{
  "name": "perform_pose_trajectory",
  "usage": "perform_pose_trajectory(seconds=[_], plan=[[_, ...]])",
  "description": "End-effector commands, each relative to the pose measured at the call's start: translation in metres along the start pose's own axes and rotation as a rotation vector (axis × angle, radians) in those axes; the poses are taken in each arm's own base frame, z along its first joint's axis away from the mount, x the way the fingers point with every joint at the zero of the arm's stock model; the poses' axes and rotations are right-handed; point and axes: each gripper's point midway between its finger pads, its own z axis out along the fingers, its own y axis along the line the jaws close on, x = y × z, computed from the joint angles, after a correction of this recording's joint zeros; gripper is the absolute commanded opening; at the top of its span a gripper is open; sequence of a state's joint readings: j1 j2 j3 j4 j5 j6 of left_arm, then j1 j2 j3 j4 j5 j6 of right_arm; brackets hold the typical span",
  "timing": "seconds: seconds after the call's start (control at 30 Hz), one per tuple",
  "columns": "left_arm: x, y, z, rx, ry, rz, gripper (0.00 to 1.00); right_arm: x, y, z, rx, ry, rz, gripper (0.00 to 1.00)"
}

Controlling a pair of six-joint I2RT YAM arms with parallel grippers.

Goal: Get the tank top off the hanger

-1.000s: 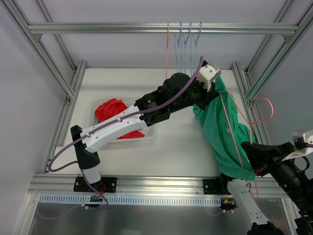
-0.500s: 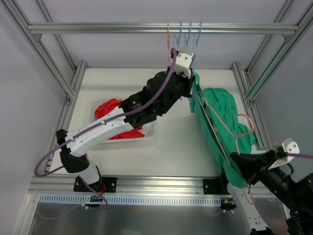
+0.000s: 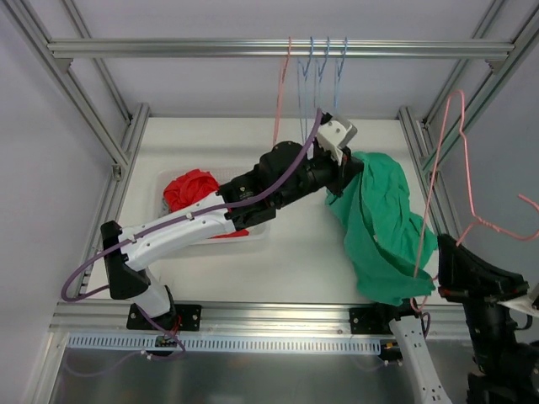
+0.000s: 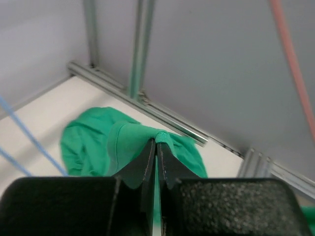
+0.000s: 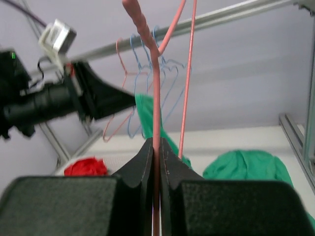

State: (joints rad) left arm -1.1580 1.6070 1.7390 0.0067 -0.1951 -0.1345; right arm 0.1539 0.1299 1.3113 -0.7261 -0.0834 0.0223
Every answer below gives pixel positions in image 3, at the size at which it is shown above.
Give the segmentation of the pink hanger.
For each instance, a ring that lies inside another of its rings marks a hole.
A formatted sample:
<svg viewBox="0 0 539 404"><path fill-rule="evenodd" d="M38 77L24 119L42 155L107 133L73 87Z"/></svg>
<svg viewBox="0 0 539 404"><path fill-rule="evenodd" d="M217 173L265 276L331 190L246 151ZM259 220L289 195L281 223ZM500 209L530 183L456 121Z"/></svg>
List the pink hanger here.
<svg viewBox="0 0 539 404"><path fill-rule="evenodd" d="M475 203L473 198L473 191L472 191L472 180L471 180L471 171L469 166L469 153L468 153L468 145L467 145L467 136L464 131L464 123L466 118L466 112L465 112L465 93L461 89L457 89L452 91L446 100L446 106L445 106L445 112L443 115L443 120L441 124L440 129L440 136L438 140L438 144L435 150L435 160L434 160L434 166L433 166L433 174L430 180L430 186L427 193L427 200L425 202L425 208L424 208L424 216L423 216L423 225L421 227L420 231L420 239L419 239L419 246L418 251L416 255L416 261L414 265L414 278L417 277L419 272L419 265L422 257L422 251L423 251L423 245L424 245L424 234L426 232L426 221L429 217L429 208L430 208L430 201L432 199L432 195L434 193L435 188L435 175L438 172L438 166L441 162L441 148L443 140L446 137L446 124L447 119L449 115L449 110L451 107L451 101L454 97L458 96L460 98L461 107L460 107L460 118L458 120L457 124L457 133L462 138L462 144L463 144L463 156L464 156L464 169L465 169L465 177L466 177L466 185L467 185L467 197L468 197L468 205L469 209L472 215L472 218L474 221L472 221L467 228L462 232L462 234L459 236L459 238L455 241L455 246L460 247L462 243L465 241L465 238L467 237L468 233L477 226L482 226L485 228L488 228L492 231L495 231L499 234L503 234L507 237L511 237L519 242L532 242L534 240L538 239L538 231L535 231L530 236L522 236L517 233L514 233L513 231L509 231L507 229L504 229L500 226L495 225L494 223L490 221L486 221L484 218L482 218L480 215L476 213L475 210Z"/></svg>
<svg viewBox="0 0 539 404"><path fill-rule="evenodd" d="M273 137L272 137L272 146L275 146L277 144L278 138L279 138L279 131L280 131L280 117L281 117L281 111L282 111L282 103L283 103L283 94L284 94L284 86L286 82L286 73L287 68L290 62L291 58L291 37L288 38L287 48L286 48L286 56L281 61L280 64L280 71L279 71L279 79L278 79L278 91L277 91L277 98L276 98L276 108L275 108L275 121L274 121L274 129L273 129Z"/></svg>

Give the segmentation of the green tank top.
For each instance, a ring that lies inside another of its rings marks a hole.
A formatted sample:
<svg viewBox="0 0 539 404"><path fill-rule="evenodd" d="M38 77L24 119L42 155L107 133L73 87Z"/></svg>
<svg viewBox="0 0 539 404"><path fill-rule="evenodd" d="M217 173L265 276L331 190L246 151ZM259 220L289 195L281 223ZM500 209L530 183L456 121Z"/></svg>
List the green tank top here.
<svg viewBox="0 0 539 404"><path fill-rule="evenodd" d="M355 151L364 163L340 197L327 193L325 205L344 229L344 252L359 294L398 306L430 295L435 288L424 271L438 248L437 236L410 208L410 190L401 165L378 152Z"/></svg>

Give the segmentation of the light blue hanger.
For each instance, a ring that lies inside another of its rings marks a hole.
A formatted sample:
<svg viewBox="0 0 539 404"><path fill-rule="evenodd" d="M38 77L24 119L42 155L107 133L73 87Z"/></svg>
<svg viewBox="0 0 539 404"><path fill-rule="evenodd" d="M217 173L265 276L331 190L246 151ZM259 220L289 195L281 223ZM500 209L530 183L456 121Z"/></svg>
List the light blue hanger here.
<svg viewBox="0 0 539 404"><path fill-rule="evenodd" d="M335 69L334 69L334 100L333 100L333 107L334 110L337 110L339 107L339 94L340 94L340 83L343 75L344 70L344 64L347 57L347 51L348 51L348 45L349 45L349 38L344 38L343 43L343 49L340 54L340 58L335 61Z"/></svg>
<svg viewBox="0 0 539 404"><path fill-rule="evenodd" d="M329 52L331 47L331 39L328 36L326 39L325 51L323 52L323 59L315 60L315 78L314 78L314 94L313 94L313 107L315 109L321 106L321 92L323 75L328 63Z"/></svg>
<svg viewBox="0 0 539 404"><path fill-rule="evenodd" d="M298 94L298 109L300 119L300 132L302 143L305 143L309 134L309 120L311 107L308 103L308 79L314 51L314 39L309 38L309 52L305 60L299 58L296 64L296 85Z"/></svg>

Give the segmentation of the red tank top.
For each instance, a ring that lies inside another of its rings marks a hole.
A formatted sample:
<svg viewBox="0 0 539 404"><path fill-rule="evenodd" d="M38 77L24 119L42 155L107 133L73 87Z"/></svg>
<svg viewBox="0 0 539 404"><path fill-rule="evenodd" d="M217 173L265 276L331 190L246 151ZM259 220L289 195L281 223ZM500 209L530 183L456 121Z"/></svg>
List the red tank top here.
<svg viewBox="0 0 539 404"><path fill-rule="evenodd" d="M210 172L196 168L171 181L163 191L163 201L168 211L173 213L201 201L218 189L219 183Z"/></svg>

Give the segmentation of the grey tank top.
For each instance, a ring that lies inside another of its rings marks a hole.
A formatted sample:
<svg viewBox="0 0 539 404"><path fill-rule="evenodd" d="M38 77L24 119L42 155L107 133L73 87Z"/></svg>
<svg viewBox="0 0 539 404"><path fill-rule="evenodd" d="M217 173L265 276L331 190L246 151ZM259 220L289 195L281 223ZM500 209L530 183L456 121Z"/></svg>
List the grey tank top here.
<svg viewBox="0 0 539 404"><path fill-rule="evenodd" d="M165 199L162 200L160 205L160 212L162 214L167 214L169 212L169 207Z"/></svg>

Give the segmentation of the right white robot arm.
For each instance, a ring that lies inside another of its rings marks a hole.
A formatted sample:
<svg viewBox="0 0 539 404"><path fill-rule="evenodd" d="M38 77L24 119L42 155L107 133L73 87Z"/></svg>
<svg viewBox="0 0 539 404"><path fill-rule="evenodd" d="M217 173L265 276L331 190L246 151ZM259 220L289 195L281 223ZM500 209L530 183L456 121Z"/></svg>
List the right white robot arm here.
<svg viewBox="0 0 539 404"><path fill-rule="evenodd" d="M456 348L431 353L427 327L409 303L382 305L376 324L397 342L416 403L455 403L445 382L466 385L464 403L536 403L538 344L523 343L508 303L526 295L522 275L488 263L449 235L440 235L439 294L463 309L469 359Z"/></svg>

